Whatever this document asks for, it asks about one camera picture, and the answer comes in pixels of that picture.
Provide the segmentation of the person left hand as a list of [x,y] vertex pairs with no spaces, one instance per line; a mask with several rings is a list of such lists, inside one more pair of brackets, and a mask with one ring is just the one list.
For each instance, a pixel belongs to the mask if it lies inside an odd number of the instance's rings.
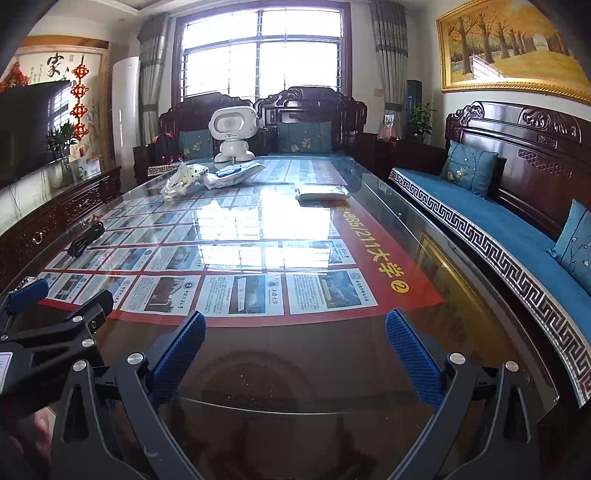
[[26,418],[1,418],[1,478],[49,479],[56,415],[45,407]]

